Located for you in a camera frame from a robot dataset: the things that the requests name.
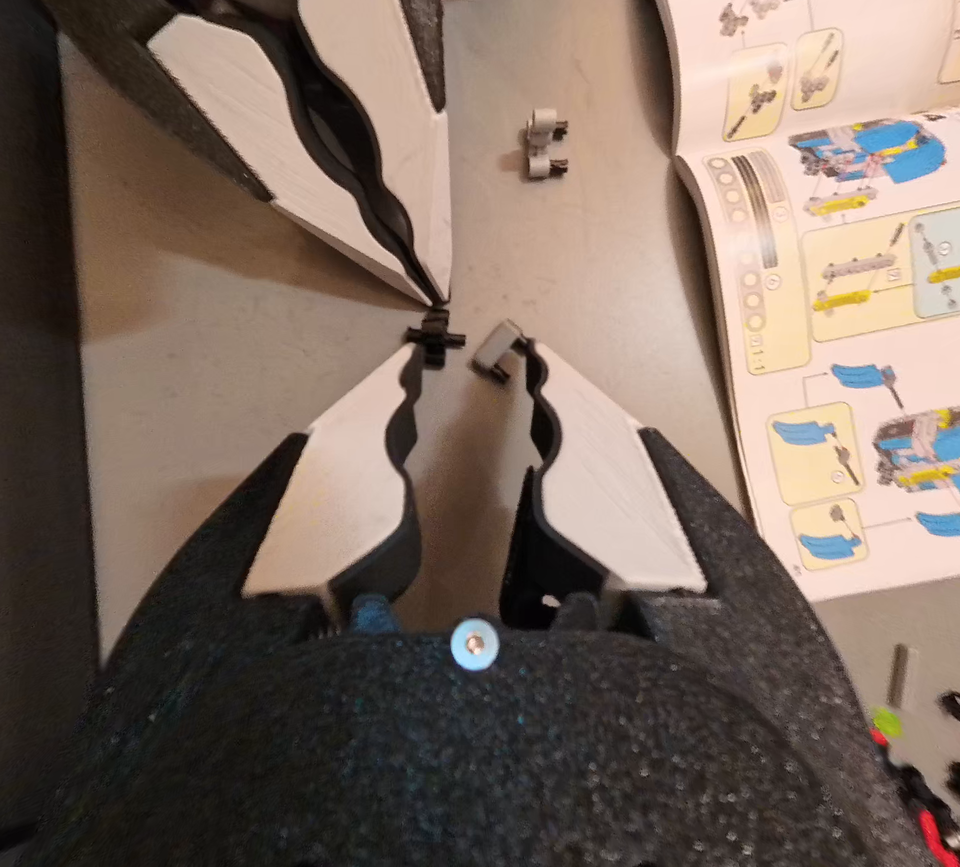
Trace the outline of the grey desk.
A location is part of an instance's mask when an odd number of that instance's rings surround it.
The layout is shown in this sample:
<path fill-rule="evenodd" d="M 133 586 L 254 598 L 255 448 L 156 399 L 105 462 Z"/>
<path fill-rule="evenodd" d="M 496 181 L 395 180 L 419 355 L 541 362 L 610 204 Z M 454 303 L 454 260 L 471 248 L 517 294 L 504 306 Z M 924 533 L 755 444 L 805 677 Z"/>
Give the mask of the grey desk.
<path fill-rule="evenodd" d="M 701 228 L 667 157 L 670 68 L 653 0 L 449 0 L 452 327 L 509 317 L 544 340 L 740 507 Z M 274 448 L 401 343 L 412 303 L 270 212 L 61 46 L 81 298 L 102 649 L 215 508 Z M 569 124 L 563 177 L 526 176 L 535 108 Z M 163 607 L 177 716 L 154 721 L 77 853 L 94 865 L 839 864 L 772 849 L 811 799 L 824 741 L 883 778 L 858 696 L 797 715 L 787 768 L 767 723 L 714 678 L 719 652 L 647 640 L 513 636 L 513 678 L 453 678 L 454 621 L 494 614 L 528 465 L 522 371 L 499 387 L 454 352 L 426 372 L 408 462 L 423 567 L 405 631 L 297 640 L 227 667 L 246 626 L 214 584 Z M 219 657 L 199 677 L 200 644 Z"/>

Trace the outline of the light grey connector assembly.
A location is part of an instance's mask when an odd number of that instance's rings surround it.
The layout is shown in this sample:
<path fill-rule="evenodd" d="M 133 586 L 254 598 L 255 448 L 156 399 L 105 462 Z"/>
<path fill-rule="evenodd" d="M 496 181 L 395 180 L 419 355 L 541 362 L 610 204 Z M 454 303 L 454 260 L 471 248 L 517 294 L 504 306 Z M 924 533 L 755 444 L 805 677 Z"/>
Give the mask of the light grey connector assembly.
<path fill-rule="evenodd" d="M 526 121 L 524 153 L 526 176 L 530 181 L 561 178 L 570 169 L 566 158 L 554 155 L 554 147 L 565 140 L 570 124 L 552 107 L 536 107 Z"/>

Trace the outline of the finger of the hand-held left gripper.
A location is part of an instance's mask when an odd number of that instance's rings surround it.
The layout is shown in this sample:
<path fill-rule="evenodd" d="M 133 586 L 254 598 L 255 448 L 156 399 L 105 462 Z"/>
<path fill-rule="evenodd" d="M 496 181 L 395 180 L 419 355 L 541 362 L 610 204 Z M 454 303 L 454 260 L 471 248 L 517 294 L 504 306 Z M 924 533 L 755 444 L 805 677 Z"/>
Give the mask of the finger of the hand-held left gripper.
<path fill-rule="evenodd" d="M 323 65 L 298 13 L 278 24 L 180 13 L 149 48 L 274 209 L 404 296 L 446 303 L 415 262 L 370 121 Z"/>
<path fill-rule="evenodd" d="M 401 0 L 297 0 L 322 64 L 373 130 L 383 185 L 412 228 L 414 262 L 436 302 L 450 298 L 452 218 L 446 110 L 430 99 Z"/>

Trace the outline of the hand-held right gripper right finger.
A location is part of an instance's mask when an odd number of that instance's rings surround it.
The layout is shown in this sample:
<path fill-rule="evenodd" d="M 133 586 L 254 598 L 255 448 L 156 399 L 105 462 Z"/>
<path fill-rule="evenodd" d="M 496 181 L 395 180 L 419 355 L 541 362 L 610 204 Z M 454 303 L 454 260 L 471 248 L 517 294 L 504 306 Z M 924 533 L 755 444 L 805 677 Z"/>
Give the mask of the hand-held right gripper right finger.
<path fill-rule="evenodd" d="M 521 489 L 501 620 L 548 626 L 581 594 L 615 607 L 632 595 L 704 597 L 707 577 L 642 424 L 543 342 L 511 348 L 524 361 L 540 462 Z"/>

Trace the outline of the grey brick with black pins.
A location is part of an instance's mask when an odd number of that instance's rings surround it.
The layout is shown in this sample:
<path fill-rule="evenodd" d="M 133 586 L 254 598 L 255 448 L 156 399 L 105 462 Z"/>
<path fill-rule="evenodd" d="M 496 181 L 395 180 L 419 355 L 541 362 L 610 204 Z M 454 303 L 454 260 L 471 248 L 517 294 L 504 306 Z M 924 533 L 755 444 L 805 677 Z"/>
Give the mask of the grey brick with black pins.
<path fill-rule="evenodd" d="M 503 367 L 503 361 L 510 353 L 522 350 L 525 343 L 525 335 L 516 323 L 511 320 L 500 321 L 476 349 L 471 367 L 489 381 L 506 384 L 511 374 Z"/>

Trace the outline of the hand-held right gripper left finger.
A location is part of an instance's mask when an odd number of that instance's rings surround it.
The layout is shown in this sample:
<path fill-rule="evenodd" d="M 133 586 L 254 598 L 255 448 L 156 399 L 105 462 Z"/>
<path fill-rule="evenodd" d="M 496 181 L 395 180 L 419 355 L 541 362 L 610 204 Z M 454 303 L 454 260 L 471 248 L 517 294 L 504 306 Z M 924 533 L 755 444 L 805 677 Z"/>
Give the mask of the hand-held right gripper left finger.
<path fill-rule="evenodd" d="M 402 345 L 297 436 L 303 446 L 242 586 L 242 597 L 315 597 L 329 623 L 354 601 L 393 602 L 423 555 L 405 463 L 418 440 L 423 350 Z"/>

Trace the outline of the black cross connector piece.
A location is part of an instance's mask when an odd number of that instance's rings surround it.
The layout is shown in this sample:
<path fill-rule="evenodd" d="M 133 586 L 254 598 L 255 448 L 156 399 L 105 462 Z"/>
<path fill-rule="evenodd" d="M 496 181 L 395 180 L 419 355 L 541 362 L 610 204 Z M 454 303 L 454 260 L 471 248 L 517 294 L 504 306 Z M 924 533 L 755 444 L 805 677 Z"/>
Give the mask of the black cross connector piece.
<path fill-rule="evenodd" d="M 467 345 L 467 336 L 450 330 L 450 309 L 433 307 L 425 312 L 419 326 L 407 327 L 403 341 L 419 347 L 424 366 L 438 371 L 446 367 L 449 351 Z"/>

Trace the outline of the pile of small brick parts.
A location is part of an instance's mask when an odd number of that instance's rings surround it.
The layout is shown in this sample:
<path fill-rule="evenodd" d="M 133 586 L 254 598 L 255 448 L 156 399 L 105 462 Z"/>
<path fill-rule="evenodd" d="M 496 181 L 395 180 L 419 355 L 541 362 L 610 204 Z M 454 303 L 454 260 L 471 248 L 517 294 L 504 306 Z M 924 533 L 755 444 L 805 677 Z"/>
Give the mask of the pile of small brick parts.
<path fill-rule="evenodd" d="M 916 824 L 926 848 L 939 865 L 959 865 L 958 815 L 928 784 L 915 765 L 901 763 L 891 753 L 892 743 L 878 738 L 870 722 L 870 735 L 895 792 Z"/>

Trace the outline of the open instruction booklet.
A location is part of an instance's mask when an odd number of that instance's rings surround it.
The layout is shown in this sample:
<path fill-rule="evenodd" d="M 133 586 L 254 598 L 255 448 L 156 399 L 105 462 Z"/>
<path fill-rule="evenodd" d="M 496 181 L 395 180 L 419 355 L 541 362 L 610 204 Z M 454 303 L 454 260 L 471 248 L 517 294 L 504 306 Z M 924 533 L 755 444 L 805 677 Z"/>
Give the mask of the open instruction booklet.
<path fill-rule="evenodd" d="M 959 0 L 656 0 L 750 512 L 809 601 L 958 577 Z"/>

